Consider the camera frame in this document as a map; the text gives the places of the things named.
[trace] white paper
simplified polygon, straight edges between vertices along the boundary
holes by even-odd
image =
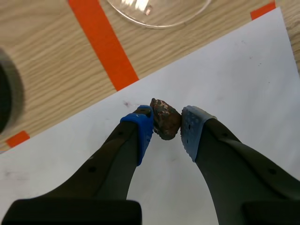
[[[0,218],[10,204],[67,180],[117,126],[152,98],[178,111],[198,106],[243,143],[300,179],[300,84],[279,8],[145,77],[0,155]],[[180,135],[156,134],[128,199],[144,225],[218,224],[214,205]]]

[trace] orange tape strip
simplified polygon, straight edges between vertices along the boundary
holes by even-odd
[[[121,90],[138,81],[98,0],[69,0],[69,5],[115,89]]]
[[[21,131],[20,133],[16,134],[15,136],[7,139],[6,143],[12,148],[14,146],[21,144],[22,142],[24,142],[28,139],[30,139],[29,134],[27,134],[25,131]]]
[[[252,20],[255,20],[256,18],[276,9],[275,1],[269,3],[268,5],[265,5],[257,10],[254,10],[250,13]]]

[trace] light blue gripper pad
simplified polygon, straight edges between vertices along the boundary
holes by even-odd
[[[181,115],[181,141],[184,149],[195,162],[203,126],[207,120],[216,117],[190,105],[183,108]]]

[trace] wood grain surface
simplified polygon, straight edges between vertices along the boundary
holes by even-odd
[[[103,7],[139,78],[251,21],[269,0],[213,0],[186,26],[152,30]],[[277,0],[300,68],[300,1]],[[31,137],[116,92],[65,0],[0,0],[0,48],[15,63],[24,89],[23,113],[0,137]]]

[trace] rusty rock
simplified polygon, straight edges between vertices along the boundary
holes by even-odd
[[[150,103],[154,112],[154,132],[163,140],[173,139],[180,126],[181,115],[165,101],[153,98]]]

